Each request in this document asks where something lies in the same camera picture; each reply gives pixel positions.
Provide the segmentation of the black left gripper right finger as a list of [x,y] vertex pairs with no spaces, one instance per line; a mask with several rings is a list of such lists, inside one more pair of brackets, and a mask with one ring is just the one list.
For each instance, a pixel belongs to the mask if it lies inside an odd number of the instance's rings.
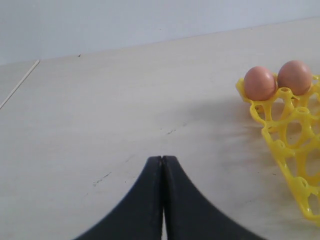
[[169,240],[261,240],[212,205],[175,156],[163,156],[164,214]]

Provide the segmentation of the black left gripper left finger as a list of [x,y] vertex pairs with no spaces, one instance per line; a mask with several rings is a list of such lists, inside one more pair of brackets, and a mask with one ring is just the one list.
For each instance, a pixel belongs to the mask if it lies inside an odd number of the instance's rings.
[[150,157],[117,206],[77,239],[160,240],[163,224],[161,183],[162,157]]

